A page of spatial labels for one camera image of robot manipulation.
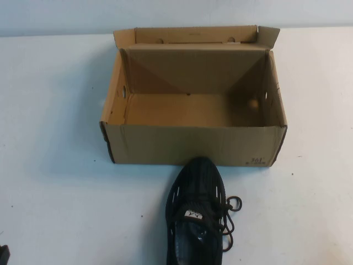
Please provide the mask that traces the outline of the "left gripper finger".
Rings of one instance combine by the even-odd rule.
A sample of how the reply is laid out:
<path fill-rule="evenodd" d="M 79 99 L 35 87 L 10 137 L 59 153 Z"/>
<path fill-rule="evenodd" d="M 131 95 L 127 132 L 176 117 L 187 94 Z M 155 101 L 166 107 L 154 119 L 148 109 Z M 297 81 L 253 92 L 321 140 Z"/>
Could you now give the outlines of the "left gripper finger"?
<path fill-rule="evenodd" d="M 0 246 L 0 265 L 7 265 L 10 251 L 7 245 Z"/>

